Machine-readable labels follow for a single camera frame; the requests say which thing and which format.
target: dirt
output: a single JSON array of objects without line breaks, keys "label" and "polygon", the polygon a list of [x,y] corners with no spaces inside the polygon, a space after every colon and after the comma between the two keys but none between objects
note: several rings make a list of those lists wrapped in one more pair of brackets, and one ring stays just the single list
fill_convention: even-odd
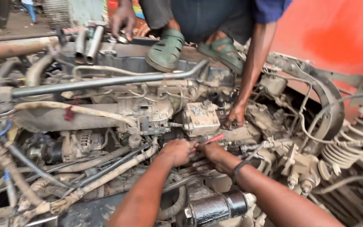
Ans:
[{"label": "dirt", "polygon": [[47,25],[47,18],[36,16],[37,24],[32,24],[32,19],[23,12],[11,13],[7,28],[1,36],[31,35],[54,32]]}]

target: green sandal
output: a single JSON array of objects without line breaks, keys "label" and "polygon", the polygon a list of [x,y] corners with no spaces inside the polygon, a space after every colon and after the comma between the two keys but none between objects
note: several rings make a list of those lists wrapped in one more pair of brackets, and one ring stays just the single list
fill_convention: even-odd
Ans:
[{"label": "green sandal", "polygon": [[233,39],[226,37],[216,40],[211,44],[200,43],[197,47],[197,51],[219,60],[238,75],[242,74],[245,62],[241,59],[238,51],[233,45]]},{"label": "green sandal", "polygon": [[166,30],[161,40],[151,47],[145,60],[159,71],[171,72],[178,66],[183,43],[184,36],[178,30]]}]

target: hand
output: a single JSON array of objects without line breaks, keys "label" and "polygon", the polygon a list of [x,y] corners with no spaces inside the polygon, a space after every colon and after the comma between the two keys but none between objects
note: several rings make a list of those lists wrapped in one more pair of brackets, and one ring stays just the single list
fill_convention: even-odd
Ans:
[{"label": "hand", "polygon": [[131,0],[120,0],[118,3],[118,9],[112,16],[112,30],[113,37],[118,37],[118,32],[121,26],[125,24],[125,36],[128,41],[132,40],[132,29],[134,28],[136,17],[132,8]]},{"label": "hand", "polygon": [[194,155],[192,149],[196,142],[188,142],[185,139],[174,139],[164,146],[157,158],[164,158],[165,162],[169,162],[172,168],[187,164]]},{"label": "hand", "polygon": [[226,173],[231,176],[234,168],[241,162],[239,158],[225,151],[216,142],[211,142],[207,145],[200,144],[197,147],[197,151],[206,157],[206,159],[195,162],[192,165],[199,172],[215,169],[220,173]]},{"label": "hand", "polygon": [[229,112],[228,119],[223,125],[224,129],[229,129],[232,123],[236,123],[236,127],[240,128],[245,122],[245,105],[235,105]]}]

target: sleeve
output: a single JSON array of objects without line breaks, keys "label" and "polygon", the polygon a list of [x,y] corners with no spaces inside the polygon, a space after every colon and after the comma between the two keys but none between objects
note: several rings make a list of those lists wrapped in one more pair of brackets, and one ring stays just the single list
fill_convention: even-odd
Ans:
[{"label": "sleeve", "polygon": [[250,0],[256,23],[266,24],[277,21],[292,0]]}]

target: black wristband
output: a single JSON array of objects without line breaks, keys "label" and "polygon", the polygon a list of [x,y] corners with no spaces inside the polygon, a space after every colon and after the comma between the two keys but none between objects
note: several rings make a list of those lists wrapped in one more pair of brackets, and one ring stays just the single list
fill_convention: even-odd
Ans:
[{"label": "black wristband", "polygon": [[236,176],[239,174],[240,169],[246,165],[249,164],[250,160],[243,160],[242,162],[240,162],[233,170],[233,175],[232,175],[232,184],[236,184]]}]

